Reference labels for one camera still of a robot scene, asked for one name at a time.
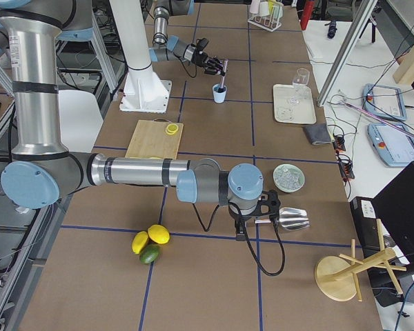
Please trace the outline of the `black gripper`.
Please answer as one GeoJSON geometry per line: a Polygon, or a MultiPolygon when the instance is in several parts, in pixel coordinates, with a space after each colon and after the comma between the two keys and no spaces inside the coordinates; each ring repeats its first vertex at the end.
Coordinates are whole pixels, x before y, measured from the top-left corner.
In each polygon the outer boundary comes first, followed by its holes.
{"type": "Polygon", "coordinates": [[[194,45],[195,50],[193,52],[192,62],[204,69],[205,74],[225,75],[226,74],[226,61],[218,59],[217,57],[210,57],[204,48],[208,45],[209,40],[207,38],[198,39],[194,45]]]}
{"type": "MultiPolygon", "coordinates": [[[[250,212],[245,211],[243,208],[239,208],[241,215],[245,221],[256,218],[270,221],[279,220],[280,200],[276,190],[263,191],[254,207],[250,208],[250,212]]],[[[236,207],[231,206],[231,202],[228,205],[228,211],[230,216],[237,220],[239,216],[239,210],[236,207]]],[[[241,221],[235,221],[235,240],[246,240],[246,224],[241,221]]]]}

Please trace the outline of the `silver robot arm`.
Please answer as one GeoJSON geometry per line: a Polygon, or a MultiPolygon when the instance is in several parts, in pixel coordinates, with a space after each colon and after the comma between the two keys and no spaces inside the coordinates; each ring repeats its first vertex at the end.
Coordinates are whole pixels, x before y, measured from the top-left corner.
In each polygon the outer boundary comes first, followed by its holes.
{"type": "Polygon", "coordinates": [[[209,44],[207,38],[196,40],[195,43],[186,43],[178,36],[168,34],[169,18],[186,16],[193,13],[194,1],[157,1],[153,10],[154,35],[152,47],[149,48],[152,62],[180,61],[192,63],[202,68],[205,74],[225,76],[225,64],[218,57],[211,57],[205,51],[209,44]]]}
{"type": "Polygon", "coordinates": [[[1,173],[1,186],[17,205],[39,209],[68,194],[105,183],[175,187],[180,201],[226,206],[236,238],[262,217],[279,222],[277,193],[263,189],[251,164],[220,169],[211,159],[128,159],[71,152],[61,141],[56,41],[61,34],[91,37],[90,1],[0,1],[8,33],[18,143],[1,173]]]}

